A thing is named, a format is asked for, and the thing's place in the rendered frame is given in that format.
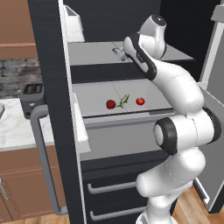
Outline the grey toaster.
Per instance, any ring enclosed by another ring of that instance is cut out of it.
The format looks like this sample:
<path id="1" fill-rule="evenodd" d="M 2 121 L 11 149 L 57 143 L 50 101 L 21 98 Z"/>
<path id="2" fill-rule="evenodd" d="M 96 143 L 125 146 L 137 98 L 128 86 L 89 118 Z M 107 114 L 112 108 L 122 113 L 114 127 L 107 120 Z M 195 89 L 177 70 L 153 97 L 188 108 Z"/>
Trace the grey toaster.
<path id="1" fill-rule="evenodd" d="M 34 108 L 46 104 L 45 88 L 42 83 L 26 84 L 19 96 L 25 119 L 31 118 Z"/>

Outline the grey fridge shelf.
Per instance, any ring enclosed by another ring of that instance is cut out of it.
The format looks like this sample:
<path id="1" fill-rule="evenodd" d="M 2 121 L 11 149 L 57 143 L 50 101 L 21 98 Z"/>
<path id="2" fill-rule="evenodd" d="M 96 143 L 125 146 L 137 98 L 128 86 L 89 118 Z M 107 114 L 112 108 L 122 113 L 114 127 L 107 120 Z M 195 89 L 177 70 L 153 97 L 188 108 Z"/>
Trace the grey fridge shelf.
<path id="1" fill-rule="evenodd" d="M 158 88 L 146 79 L 73 84 L 73 91 L 77 95 L 84 117 L 173 111 L 172 106 Z M 123 104 L 123 108 L 108 109 L 106 107 L 108 100 L 119 104 L 126 94 L 129 94 L 129 99 Z M 137 105 L 137 98 L 144 98 L 145 104 Z"/>
<path id="2" fill-rule="evenodd" d="M 122 63 L 113 52 L 114 48 L 121 48 L 122 45 L 122 41 L 69 43 L 70 65 L 83 66 Z M 166 52 L 162 61 L 174 62 L 179 60 L 193 60 L 193 58 L 170 45 L 166 45 Z"/>

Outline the green yellow fish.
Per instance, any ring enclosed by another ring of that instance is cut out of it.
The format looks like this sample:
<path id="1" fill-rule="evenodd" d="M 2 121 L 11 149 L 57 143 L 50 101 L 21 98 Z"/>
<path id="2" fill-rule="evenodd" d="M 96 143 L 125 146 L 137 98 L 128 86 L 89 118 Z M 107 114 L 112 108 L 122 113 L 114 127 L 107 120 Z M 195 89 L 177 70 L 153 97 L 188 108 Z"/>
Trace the green yellow fish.
<path id="1" fill-rule="evenodd" d="M 119 102 L 119 104 L 117 105 L 117 107 L 121 107 L 123 109 L 123 104 L 128 102 L 130 95 L 126 94 Z"/>

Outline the brown wall cupboard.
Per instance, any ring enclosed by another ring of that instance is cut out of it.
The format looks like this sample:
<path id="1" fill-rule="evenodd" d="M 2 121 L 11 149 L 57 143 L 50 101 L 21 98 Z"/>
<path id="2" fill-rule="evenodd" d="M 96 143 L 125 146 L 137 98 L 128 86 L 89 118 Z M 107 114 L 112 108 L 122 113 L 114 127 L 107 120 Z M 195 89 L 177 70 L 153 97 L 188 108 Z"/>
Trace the brown wall cupboard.
<path id="1" fill-rule="evenodd" d="M 37 57 L 27 0 L 0 0 L 0 60 Z"/>

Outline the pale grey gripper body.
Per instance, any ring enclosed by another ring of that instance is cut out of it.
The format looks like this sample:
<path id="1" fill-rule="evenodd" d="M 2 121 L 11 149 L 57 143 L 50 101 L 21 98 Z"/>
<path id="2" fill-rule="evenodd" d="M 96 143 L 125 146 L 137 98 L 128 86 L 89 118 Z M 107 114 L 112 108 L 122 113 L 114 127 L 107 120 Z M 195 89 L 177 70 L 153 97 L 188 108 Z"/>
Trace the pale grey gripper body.
<path id="1" fill-rule="evenodd" d="M 128 56 L 125 54 L 125 51 L 123 50 L 123 48 L 114 48 L 113 52 L 115 53 L 115 55 L 117 56 L 117 58 L 121 61 L 125 61 Z"/>

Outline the black fridge body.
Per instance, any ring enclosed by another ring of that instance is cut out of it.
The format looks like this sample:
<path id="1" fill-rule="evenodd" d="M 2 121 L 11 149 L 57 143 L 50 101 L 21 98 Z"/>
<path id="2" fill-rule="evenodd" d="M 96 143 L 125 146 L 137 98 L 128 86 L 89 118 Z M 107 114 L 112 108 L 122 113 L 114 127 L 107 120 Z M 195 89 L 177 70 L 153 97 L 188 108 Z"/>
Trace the black fridge body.
<path id="1" fill-rule="evenodd" d="M 166 22 L 164 42 L 193 60 L 167 63 L 183 67 L 196 81 L 205 58 L 208 29 L 199 11 L 200 0 L 66 0 L 80 15 L 86 42 L 123 41 L 138 32 L 151 15 L 159 15 Z M 141 69 L 130 60 L 131 76 L 147 79 Z"/>

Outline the black fridge drawer front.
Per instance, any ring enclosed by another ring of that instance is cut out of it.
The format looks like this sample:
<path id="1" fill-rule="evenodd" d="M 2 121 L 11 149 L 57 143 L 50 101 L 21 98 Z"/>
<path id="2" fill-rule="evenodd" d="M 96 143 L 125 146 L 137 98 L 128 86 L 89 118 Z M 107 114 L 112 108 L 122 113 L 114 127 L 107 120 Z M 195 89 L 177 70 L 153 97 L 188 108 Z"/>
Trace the black fridge drawer front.
<path id="1" fill-rule="evenodd" d="M 126 202 L 120 202 L 109 206 L 94 206 L 87 210 L 87 224 L 135 224 L 140 213 L 134 213 L 122 217 L 108 220 L 93 221 L 89 212 L 94 211 L 94 215 L 109 214 L 117 211 L 127 210 L 136 207 L 146 207 L 147 199 L 134 199 Z"/>
<path id="2" fill-rule="evenodd" d="M 108 205 L 111 203 L 124 202 L 128 200 L 139 200 L 142 196 L 137 191 L 136 186 L 119 191 L 91 194 L 88 191 L 88 184 L 91 184 L 92 187 L 102 187 L 136 182 L 137 175 L 141 172 L 142 170 L 134 171 L 128 168 L 86 172 L 82 176 L 85 200 L 88 203 L 99 205 Z"/>

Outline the grey-lined fridge door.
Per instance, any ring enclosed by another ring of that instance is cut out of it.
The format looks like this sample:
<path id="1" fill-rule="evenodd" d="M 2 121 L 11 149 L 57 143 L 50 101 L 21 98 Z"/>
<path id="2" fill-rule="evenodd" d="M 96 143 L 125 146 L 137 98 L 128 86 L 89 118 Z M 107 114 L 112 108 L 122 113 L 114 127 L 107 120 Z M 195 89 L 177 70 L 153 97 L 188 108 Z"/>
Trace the grey-lined fridge door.
<path id="1" fill-rule="evenodd" d="M 224 205 L 224 0 L 215 6 L 211 19 L 213 34 L 199 85 L 206 107 L 220 119 L 222 132 L 214 143 L 199 147 L 206 157 L 206 167 L 195 179 L 195 187 L 206 210 L 215 214 Z"/>

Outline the brown base cupboard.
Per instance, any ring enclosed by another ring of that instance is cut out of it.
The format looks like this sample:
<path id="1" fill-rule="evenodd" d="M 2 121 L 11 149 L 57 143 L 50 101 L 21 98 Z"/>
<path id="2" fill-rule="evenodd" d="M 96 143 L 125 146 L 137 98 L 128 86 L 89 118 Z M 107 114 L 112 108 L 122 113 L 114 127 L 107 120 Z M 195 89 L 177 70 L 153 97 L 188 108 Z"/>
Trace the brown base cupboard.
<path id="1" fill-rule="evenodd" d="M 53 206 L 36 148 L 0 152 L 0 223 L 52 214 Z"/>

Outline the white door bin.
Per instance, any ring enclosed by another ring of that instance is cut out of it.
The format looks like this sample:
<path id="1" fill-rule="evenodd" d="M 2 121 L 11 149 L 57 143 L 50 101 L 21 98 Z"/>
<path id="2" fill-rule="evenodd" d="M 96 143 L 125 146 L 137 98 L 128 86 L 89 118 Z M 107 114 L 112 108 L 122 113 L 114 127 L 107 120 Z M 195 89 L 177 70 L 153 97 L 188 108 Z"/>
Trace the white door bin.
<path id="1" fill-rule="evenodd" d="M 91 148 L 88 141 L 88 133 L 81 114 L 81 108 L 76 94 L 73 94 L 74 118 L 76 125 L 76 136 L 78 140 L 79 153 L 90 152 Z"/>
<path id="2" fill-rule="evenodd" d="M 72 10 L 68 5 L 64 5 L 64 12 L 67 41 L 70 43 L 84 42 L 85 38 L 80 15 Z"/>

